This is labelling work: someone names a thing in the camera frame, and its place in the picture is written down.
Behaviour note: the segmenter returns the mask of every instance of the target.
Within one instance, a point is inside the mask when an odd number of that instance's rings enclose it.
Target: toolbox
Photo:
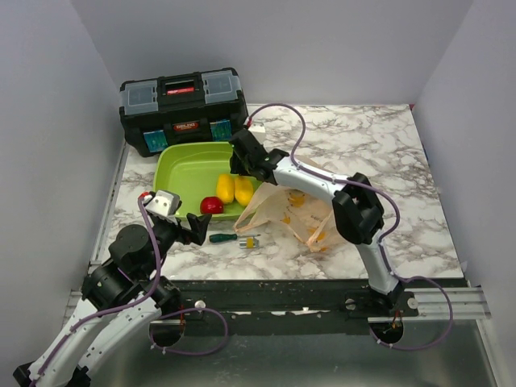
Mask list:
[[[143,157],[175,144],[228,141],[248,116],[232,68],[126,81],[120,96],[126,141]]]

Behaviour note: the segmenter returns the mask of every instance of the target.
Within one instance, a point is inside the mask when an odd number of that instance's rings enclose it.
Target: green tray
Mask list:
[[[189,212],[200,215],[201,200],[215,196],[218,175],[229,173],[229,159],[233,154],[226,142],[191,143],[173,145],[160,155],[154,175],[154,190],[164,189],[181,197],[183,204],[176,216],[185,219]],[[255,190],[260,182],[248,177]],[[223,214],[214,214],[213,219],[236,219],[244,207],[237,201],[224,206]]]

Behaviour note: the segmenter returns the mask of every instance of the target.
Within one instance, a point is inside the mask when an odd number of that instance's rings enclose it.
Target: red apple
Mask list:
[[[201,214],[221,214],[224,212],[224,203],[216,196],[202,199]]]

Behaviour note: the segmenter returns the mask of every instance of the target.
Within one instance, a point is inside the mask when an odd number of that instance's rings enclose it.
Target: plastic bag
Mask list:
[[[318,167],[308,160],[306,164]],[[244,225],[253,212],[251,220]],[[320,199],[296,189],[262,184],[233,226],[237,233],[272,222],[287,227],[312,252],[324,252],[337,243],[346,243],[335,226],[333,209]]]

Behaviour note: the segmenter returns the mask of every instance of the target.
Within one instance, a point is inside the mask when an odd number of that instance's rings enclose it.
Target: marble surface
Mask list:
[[[373,185],[389,192],[400,207],[400,227],[386,239],[393,264],[405,277],[462,277],[459,261],[434,187],[430,169],[409,107],[299,106],[307,133],[298,155],[311,158],[332,172],[361,172]],[[298,118],[284,108],[266,109],[255,118],[264,123],[267,149],[290,150],[299,135]],[[130,148],[110,220],[107,246],[129,223],[141,223],[136,199],[152,188],[157,157],[144,159]],[[385,224],[393,222],[387,202]],[[209,234],[232,232],[233,222],[212,222]],[[310,253],[286,230],[263,225],[261,248],[243,250],[236,242],[202,247],[174,244],[163,274],[170,279],[310,279],[367,278],[354,245]]]

